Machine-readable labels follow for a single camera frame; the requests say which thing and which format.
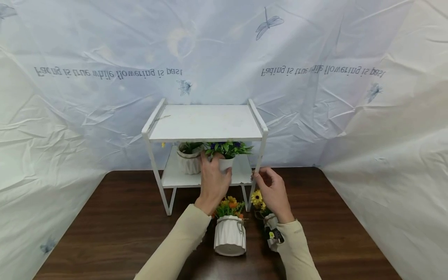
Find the two-tier shelf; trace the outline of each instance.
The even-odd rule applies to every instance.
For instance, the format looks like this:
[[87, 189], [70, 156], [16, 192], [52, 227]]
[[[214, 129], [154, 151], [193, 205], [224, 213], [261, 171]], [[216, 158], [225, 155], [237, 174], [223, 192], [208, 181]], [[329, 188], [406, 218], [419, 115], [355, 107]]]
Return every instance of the two-tier shelf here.
[[[187, 175], [180, 171], [177, 146], [173, 145], [160, 178], [152, 152], [153, 143], [261, 141], [255, 167], [258, 172], [267, 133], [267, 126], [251, 99], [247, 105], [169, 105], [165, 98], [162, 99], [143, 127], [142, 136], [167, 215], [171, 215], [177, 188], [200, 187], [201, 174]], [[231, 185], [241, 186], [246, 211], [250, 211], [251, 207], [246, 186], [251, 186], [250, 193], [255, 189], [251, 174], [252, 168], [247, 155], [237, 155], [233, 162]], [[169, 205], [164, 189], [173, 189]]]

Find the yellow flower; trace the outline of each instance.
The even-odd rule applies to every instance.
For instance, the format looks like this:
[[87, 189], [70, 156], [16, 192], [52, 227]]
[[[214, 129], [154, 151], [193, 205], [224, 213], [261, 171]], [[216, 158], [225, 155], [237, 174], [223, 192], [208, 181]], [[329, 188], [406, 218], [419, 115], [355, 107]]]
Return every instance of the yellow flower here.
[[258, 207], [261, 203], [263, 203], [263, 198], [261, 197], [260, 190], [254, 191], [254, 193], [251, 196], [251, 200], [250, 201], [256, 207]]
[[228, 199], [229, 202], [237, 203], [237, 199], [234, 198], [233, 196], [228, 196], [227, 199]]

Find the small tag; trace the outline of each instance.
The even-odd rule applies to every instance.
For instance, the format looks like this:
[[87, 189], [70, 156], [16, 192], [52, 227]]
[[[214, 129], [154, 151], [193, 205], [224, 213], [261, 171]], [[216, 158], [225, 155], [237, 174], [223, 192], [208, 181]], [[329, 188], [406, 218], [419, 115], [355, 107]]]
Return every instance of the small tag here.
[[264, 228], [265, 233], [266, 233], [266, 239], [276, 239], [278, 244], [281, 244], [284, 242], [284, 238], [283, 235], [281, 234], [281, 232], [275, 228], [275, 229], [270, 229], [269, 227], [265, 227]]

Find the hand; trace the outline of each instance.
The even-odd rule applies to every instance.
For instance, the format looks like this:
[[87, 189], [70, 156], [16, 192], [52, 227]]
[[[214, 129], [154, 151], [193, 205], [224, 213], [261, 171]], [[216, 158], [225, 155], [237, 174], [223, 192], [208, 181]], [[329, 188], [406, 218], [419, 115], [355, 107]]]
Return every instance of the hand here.
[[[271, 181], [267, 186], [263, 177]], [[261, 191], [261, 196], [266, 206], [277, 216], [280, 224], [293, 222], [294, 216], [288, 201], [288, 195], [284, 186], [283, 178], [269, 167], [260, 168], [260, 173], [254, 173]]]
[[205, 151], [201, 153], [201, 194], [194, 205], [209, 216], [226, 195], [232, 179], [231, 167], [225, 174], [220, 171], [219, 159], [223, 158], [222, 154], [215, 153], [209, 162]]

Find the plant pot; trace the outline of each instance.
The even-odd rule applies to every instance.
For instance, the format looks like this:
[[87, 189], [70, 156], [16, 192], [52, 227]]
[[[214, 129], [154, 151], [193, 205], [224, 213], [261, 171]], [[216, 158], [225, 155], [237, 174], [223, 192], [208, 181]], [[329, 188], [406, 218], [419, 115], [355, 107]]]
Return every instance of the plant pot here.
[[229, 167], [232, 167], [234, 159], [220, 159], [220, 171], [226, 172]]
[[241, 256], [246, 252], [246, 229], [242, 219], [224, 216], [217, 220], [214, 249], [228, 257]]
[[283, 236], [277, 229], [279, 220], [274, 213], [264, 217], [264, 231], [266, 233], [267, 245], [269, 249], [278, 252], [278, 245], [284, 242]]
[[177, 156], [179, 168], [184, 174], [198, 174], [201, 172], [201, 151], [204, 149], [200, 146], [193, 150], [193, 154], [184, 154], [181, 152], [183, 143], [177, 147]]

